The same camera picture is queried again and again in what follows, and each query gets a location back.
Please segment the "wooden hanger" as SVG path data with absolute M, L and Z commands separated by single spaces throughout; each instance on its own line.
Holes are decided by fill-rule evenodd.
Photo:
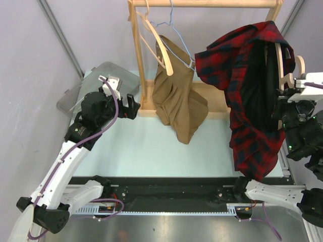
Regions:
M 135 1 L 128 1 L 128 7 L 129 7 L 129 18 L 128 20 L 131 23 L 132 31 L 133 31 L 133 39 L 134 39 L 134 45 L 136 50 L 136 55 L 139 57 L 142 52 L 140 49 L 140 40 L 143 41 L 143 43 L 146 45 L 148 50 L 151 52 L 153 57 L 157 60 L 159 65 L 166 70 L 166 74 L 168 76 L 172 76 L 174 73 L 172 63 L 168 54 L 168 51 L 166 50 L 165 44 L 163 43 L 161 37 L 157 33 L 156 29 L 153 27 L 153 25 L 148 20 L 148 15 L 150 12 L 149 3 L 148 1 L 144 1 L 144 6 L 146 7 L 146 12 L 143 14 L 141 12 L 136 11 L 135 7 Z M 157 55 L 150 45 L 147 43 L 145 38 L 141 35 L 138 23 L 137 23 L 137 17 L 141 19 L 141 22 L 143 26 L 146 28 L 147 31 L 151 32 L 155 38 L 155 41 L 157 43 L 157 47 L 159 48 L 160 54 Z
M 282 44 L 265 42 L 259 61 L 259 128 L 264 132 L 279 129 L 279 121 L 274 118 L 279 91 L 286 89 L 281 80 L 292 74 L 296 68 L 291 51 Z

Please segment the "brown skirt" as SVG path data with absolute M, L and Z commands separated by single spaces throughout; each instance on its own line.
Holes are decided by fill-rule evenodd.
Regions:
M 170 48 L 168 55 L 174 73 L 168 76 L 161 65 L 157 66 L 153 104 L 163 125 L 172 127 L 179 142 L 189 144 L 208 115 L 208 101 L 192 89 L 194 71 L 187 67 L 189 55 L 168 38 L 160 38 Z

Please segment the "red plaid cloth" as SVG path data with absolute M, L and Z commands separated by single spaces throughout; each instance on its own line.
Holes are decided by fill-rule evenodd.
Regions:
M 195 54 L 198 77 L 222 90 L 230 108 L 234 168 L 257 181 L 276 166 L 285 138 L 280 128 L 269 133 L 259 128 L 259 61 L 265 42 L 284 45 L 295 58 L 273 21 L 242 26 Z

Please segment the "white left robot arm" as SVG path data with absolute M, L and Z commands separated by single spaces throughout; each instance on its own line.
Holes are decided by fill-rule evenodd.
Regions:
M 31 209 L 30 222 L 56 234 L 65 227 L 72 214 L 89 202 L 108 200 L 113 203 L 112 208 L 122 205 L 111 182 L 98 175 L 68 195 L 64 195 L 64 190 L 103 132 L 118 118 L 134 119 L 137 116 L 140 104 L 132 94 L 127 94 L 127 100 L 128 104 L 124 106 L 122 97 L 116 92 L 95 91 L 85 95 L 53 166 L 29 197 L 20 197 L 17 201 L 16 206 L 22 213 Z

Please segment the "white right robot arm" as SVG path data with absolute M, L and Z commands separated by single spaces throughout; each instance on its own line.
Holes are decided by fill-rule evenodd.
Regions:
M 288 88 L 278 96 L 273 117 L 282 121 L 288 149 L 287 158 L 309 157 L 305 167 L 322 180 L 322 111 L 313 113 L 322 99 L 322 86 L 307 83 L 304 88 Z M 307 222 L 322 227 L 322 189 L 296 191 L 248 179 L 233 189 L 238 202 L 261 200 L 299 213 Z

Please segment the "grey plastic bin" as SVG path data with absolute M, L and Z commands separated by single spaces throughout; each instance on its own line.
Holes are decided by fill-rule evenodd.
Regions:
M 98 91 L 103 82 L 100 76 L 106 78 L 112 76 L 120 79 L 119 93 L 123 98 L 123 104 L 127 105 L 127 94 L 136 95 L 139 92 L 140 78 L 130 71 L 111 62 L 104 62 L 84 77 L 74 88 L 65 92 L 57 102 L 57 109 L 69 118 L 74 119 L 81 110 L 81 102 L 87 93 Z

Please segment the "wooden clothes rack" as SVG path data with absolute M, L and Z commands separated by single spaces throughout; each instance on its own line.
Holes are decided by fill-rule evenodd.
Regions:
M 137 7 L 185 7 L 185 8 L 263 8 L 269 9 L 266 20 L 274 21 L 283 5 L 283 1 L 128 1 L 129 18 L 131 23 L 136 59 L 141 84 L 139 115 L 156 117 L 156 107 L 152 102 L 154 81 L 145 77 L 141 43 L 148 43 L 139 33 Z M 208 119 L 228 119 L 230 108 L 227 107 L 223 91 L 207 85 L 202 81 L 192 83 L 192 89 L 208 101 Z

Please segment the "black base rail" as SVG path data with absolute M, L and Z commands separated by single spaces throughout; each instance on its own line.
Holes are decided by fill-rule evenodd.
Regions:
M 206 213 L 224 212 L 226 205 L 259 205 L 260 199 L 249 199 L 233 192 L 236 177 L 228 178 L 152 178 L 152 177 L 73 177 L 71 185 L 89 180 L 102 182 L 102 197 L 117 197 L 126 212 Z

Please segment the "left aluminium frame post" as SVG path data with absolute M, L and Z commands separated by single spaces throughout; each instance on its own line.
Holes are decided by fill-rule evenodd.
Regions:
M 81 66 L 80 66 L 79 62 L 77 61 L 77 58 L 75 57 L 74 52 L 72 51 L 72 48 L 71 48 L 65 34 L 63 33 L 61 26 L 60 26 L 57 18 L 55 17 L 55 14 L 52 11 L 48 1 L 37 0 L 37 3 L 39 4 L 47 21 L 49 22 L 50 26 L 52 27 L 52 30 L 53 30 L 54 34 L 56 35 L 59 43 L 61 44 L 64 52 L 66 53 L 67 58 L 69 59 L 72 67 L 76 71 L 78 77 L 82 80 L 84 77 L 84 72 L 82 71 Z

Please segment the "grey aluminium frame post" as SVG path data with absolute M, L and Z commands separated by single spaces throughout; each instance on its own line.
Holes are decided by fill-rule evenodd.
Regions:
M 294 21 L 305 5 L 304 0 L 284 1 L 275 23 L 283 37 L 287 36 Z

